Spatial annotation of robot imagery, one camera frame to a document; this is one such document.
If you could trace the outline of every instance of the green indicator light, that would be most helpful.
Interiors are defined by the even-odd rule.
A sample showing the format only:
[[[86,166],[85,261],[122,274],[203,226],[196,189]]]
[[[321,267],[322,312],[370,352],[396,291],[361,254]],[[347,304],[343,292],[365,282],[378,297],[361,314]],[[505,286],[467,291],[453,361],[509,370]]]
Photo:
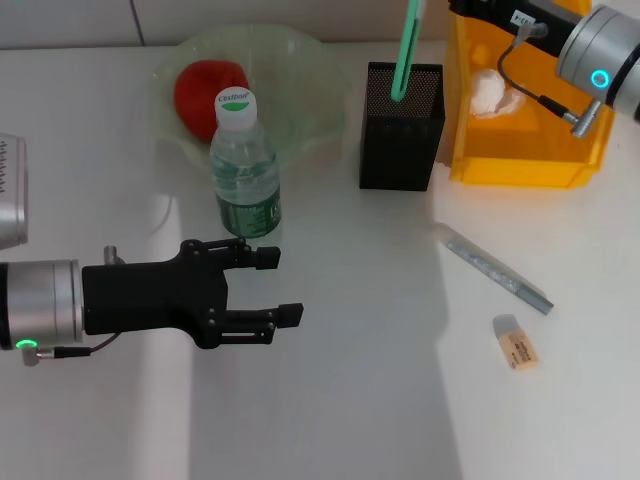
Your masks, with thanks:
[[[36,342],[35,340],[29,340],[29,339],[24,339],[24,340],[20,340],[18,343],[16,343],[16,348],[22,348],[22,347],[37,347],[38,346],[38,342]]]

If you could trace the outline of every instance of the bottle cap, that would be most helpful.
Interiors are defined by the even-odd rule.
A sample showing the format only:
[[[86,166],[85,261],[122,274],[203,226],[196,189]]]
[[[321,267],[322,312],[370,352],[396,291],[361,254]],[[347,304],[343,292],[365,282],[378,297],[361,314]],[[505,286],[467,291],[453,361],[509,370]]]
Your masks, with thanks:
[[[225,88],[216,97],[218,126],[231,132],[250,130],[258,121],[256,97],[246,88]]]

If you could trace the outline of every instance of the yellow container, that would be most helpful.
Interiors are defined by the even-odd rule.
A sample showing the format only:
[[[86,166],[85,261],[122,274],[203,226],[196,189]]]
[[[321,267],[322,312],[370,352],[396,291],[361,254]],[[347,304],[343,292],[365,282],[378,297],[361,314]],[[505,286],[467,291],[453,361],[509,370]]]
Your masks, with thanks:
[[[559,5],[586,15],[589,0],[561,0]],[[600,170],[615,114],[605,107],[585,139],[571,135],[571,126],[534,100],[527,99],[515,115],[490,120],[469,115],[471,76],[497,69],[498,58],[513,35],[493,25],[455,16],[447,44],[445,86],[447,116],[456,128],[449,178],[466,184],[552,187],[586,185]],[[581,113],[590,98],[555,76],[557,59],[529,44],[505,62],[516,83],[547,95]]]

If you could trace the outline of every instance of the table surface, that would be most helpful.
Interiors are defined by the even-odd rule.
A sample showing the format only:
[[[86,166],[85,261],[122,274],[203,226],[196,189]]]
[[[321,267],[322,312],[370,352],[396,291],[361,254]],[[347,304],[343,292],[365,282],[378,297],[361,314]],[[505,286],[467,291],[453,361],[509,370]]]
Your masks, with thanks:
[[[282,172],[277,271],[232,272],[230,307],[303,302],[273,345],[197,350],[131,333],[89,359],[0,362],[3,477],[567,480],[640,471],[640,130],[616,121],[604,168],[575,191],[470,188],[437,165],[427,194],[360,191],[368,61],[342,145]],[[207,175],[158,146],[149,76],[167,48],[0,52],[0,131],[26,138],[30,242],[3,261],[127,261],[225,237]],[[442,62],[442,43],[418,62]],[[544,317],[434,243],[464,234],[541,287]],[[492,328],[515,314],[540,365],[514,372]],[[87,343],[97,339],[88,338]]]

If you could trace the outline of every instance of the plastic bottle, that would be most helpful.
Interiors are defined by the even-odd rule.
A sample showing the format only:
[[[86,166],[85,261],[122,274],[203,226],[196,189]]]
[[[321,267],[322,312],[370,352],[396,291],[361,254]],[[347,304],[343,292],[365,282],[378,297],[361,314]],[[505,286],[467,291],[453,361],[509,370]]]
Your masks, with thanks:
[[[218,94],[215,108],[210,158],[222,223],[238,237],[263,237],[280,223],[280,180],[256,99],[246,88],[231,87]]]

